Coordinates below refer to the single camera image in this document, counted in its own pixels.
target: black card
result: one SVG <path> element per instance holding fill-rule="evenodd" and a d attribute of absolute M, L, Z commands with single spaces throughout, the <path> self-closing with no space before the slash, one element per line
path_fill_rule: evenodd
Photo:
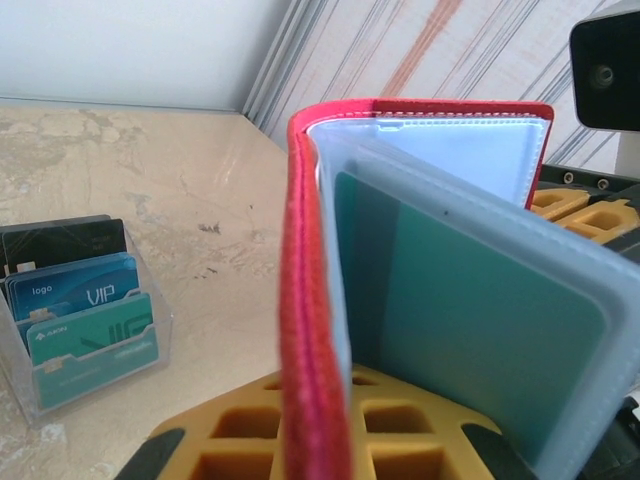
<path fill-rule="evenodd" d="M 3 277 L 127 250 L 120 219 L 5 231 L 2 244 L 6 259 Z"/>

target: camera lens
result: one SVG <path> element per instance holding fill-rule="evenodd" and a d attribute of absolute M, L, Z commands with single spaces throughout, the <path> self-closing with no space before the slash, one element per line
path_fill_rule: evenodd
<path fill-rule="evenodd" d="M 591 86 L 596 90 L 609 88 L 613 83 L 613 70 L 606 65 L 597 65 L 591 70 L 589 80 Z"/>

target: striped wall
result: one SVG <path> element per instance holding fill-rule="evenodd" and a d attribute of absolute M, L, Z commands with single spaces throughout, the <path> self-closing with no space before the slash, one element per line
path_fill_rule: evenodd
<path fill-rule="evenodd" d="M 617 135 L 576 120 L 567 44 L 615 1 L 328 0 L 261 128 L 284 146 L 294 112 L 339 98 L 538 100 L 557 115 L 547 162 L 611 171 Z"/>

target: card holder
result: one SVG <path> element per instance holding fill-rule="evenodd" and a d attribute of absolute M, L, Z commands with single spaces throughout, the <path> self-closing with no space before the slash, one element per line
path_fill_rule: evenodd
<path fill-rule="evenodd" d="M 125 239 L 140 288 L 121 300 L 35 323 L 25 335 L 31 354 L 0 295 L 0 364 L 29 423 L 169 362 L 173 314 L 126 230 Z"/>
<path fill-rule="evenodd" d="M 492 418 L 540 479 L 575 478 L 640 367 L 640 273 L 523 208 L 551 118 L 367 99 L 292 119 L 288 478 L 352 478 L 352 359 Z"/>

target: black device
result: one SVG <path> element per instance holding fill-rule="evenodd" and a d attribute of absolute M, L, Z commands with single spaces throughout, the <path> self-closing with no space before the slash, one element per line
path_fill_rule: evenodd
<path fill-rule="evenodd" d="M 569 44 L 580 122 L 640 131 L 640 0 L 623 0 L 585 18 Z"/>

